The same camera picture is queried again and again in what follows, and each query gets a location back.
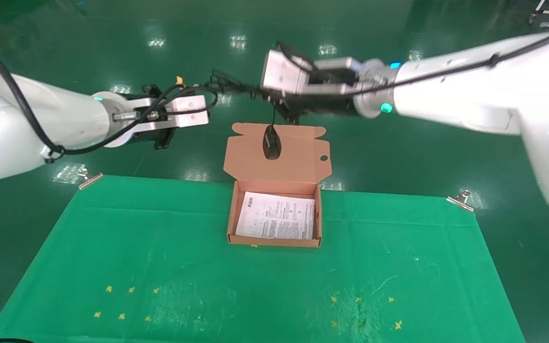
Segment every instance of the scratch mark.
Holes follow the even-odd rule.
[[[381,240],[381,243],[383,243],[383,247],[385,248],[385,250],[387,250],[387,254],[390,254],[391,251],[389,251],[388,246],[385,244],[385,241],[383,241],[383,238],[380,238],[380,240]]]
[[[375,289],[374,292],[372,292],[372,295],[374,295],[376,292],[380,291],[381,288],[383,288],[383,286],[384,286],[389,280],[391,280],[392,278],[396,278],[396,277],[397,277],[397,275],[390,276],[389,278],[387,278],[387,280],[383,281],[383,283],[381,283],[381,285],[380,285],[377,289]]]
[[[228,287],[226,287],[226,289],[228,291],[228,297],[231,298],[233,301],[236,301],[236,291],[229,289]]]
[[[316,308],[316,315],[315,315],[315,318],[314,318],[313,321],[309,324],[309,326],[307,326],[307,329],[308,329],[308,328],[311,328],[311,326],[316,322],[317,319],[319,319],[319,308]]]
[[[187,267],[188,265],[192,265],[192,264],[198,264],[198,262],[186,263],[185,265],[182,265],[181,267],[179,267],[179,269],[183,269],[183,268]]]

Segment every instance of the cable tie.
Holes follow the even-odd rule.
[[[497,64],[499,64],[499,62],[499,53],[495,53],[493,54],[493,56],[490,57],[490,59],[488,59],[487,65],[489,68],[494,68],[497,66]]]

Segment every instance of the teal led light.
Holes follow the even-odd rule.
[[[385,113],[391,113],[392,110],[393,110],[393,105],[389,104],[388,102],[385,102],[384,104],[381,105],[381,111]]]

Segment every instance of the instruction paper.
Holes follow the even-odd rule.
[[[315,200],[246,192],[240,210],[238,236],[312,239]]]

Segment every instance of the black computer mouse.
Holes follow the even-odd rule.
[[[266,127],[262,146],[266,158],[277,159],[281,156],[281,139],[279,139],[279,134],[276,133],[275,127],[272,124]]]

